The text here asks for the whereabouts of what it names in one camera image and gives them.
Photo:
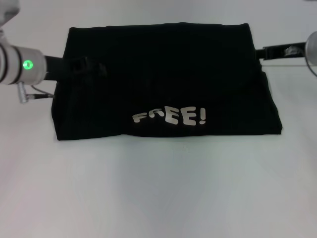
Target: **black cable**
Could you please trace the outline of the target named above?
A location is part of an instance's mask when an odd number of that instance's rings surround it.
[[[40,92],[40,93],[43,93],[43,94],[46,94],[46,95],[48,95],[49,97],[54,97],[54,95],[52,94],[52,93],[48,93],[48,92],[46,92],[46,91],[43,91],[43,90],[41,90],[41,89],[38,89],[38,88],[36,88],[35,86],[33,86],[33,85],[31,85],[31,88],[33,88],[35,91],[38,91],[38,92]]]
[[[29,97],[32,97],[31,99],[51,98],[51,96],[47,94],[29,94]]]

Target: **black t-shirt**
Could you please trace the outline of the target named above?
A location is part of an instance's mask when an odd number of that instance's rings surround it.
[[[58,140],[280,134],[248,24],[71,28],[65,59],[106,66],[57,84]]]

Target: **white backdrop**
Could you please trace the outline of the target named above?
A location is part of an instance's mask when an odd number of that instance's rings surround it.
[[[5,27],[10,42],[58,57],[71,26],[248,22],[257,48],[305,41],[317,30],[317,2],[302,0],[21,5]],[[58,142],[52,102],[20,105],[15,86],[1,85],[0,237],[315,237],[317,79],[305,67],[264,70],[281,136]],[[41,87],[53,92],[54,83]]]

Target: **white lettering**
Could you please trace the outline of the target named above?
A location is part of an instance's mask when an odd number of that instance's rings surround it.
[[[136,114],[136,115],[132,116],[133,121],[136,123],[140,122],[140,119],[146,118],[146,117],[147,117],[147,113],[140,113],[140,114]]]
[[[165,111],[166,111],[165,121],[168,123],[177,125],[178,120],[173,118],[172,116],[179,117],[179,115],[175,113],[175,112],[179,112],[179,109],[165,106]]]
[[[154,110],[150,111],[150,112],[149,112],[149,116],[150,116],[151,118],[153,118],[153,117],[155,116],[154,113],[159,114],[161,117],[164,116],[164,112],[161,111],[161,108],[159,108],[159,109],[154,109]]]
[[[183,115],[185,125],[196,125],[196,121],[189,119],[195,117],[196,113],[188,113],[194,110],[196,110],[196,107],[187,107],[180,110]]]
[[[202,119],[199,124],[203,125],[206,123],[206,109],[205,108],[200,108],[200,118]]]

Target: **cylindrical joint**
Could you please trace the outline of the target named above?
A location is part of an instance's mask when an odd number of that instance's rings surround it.
[[[305,45],[305,54],[310,63],[317,65],[317,31],[309,36]]]
[[[34,49],[14,47],[0,42],[0,83],[39,84],[46,75],[43,54]]]

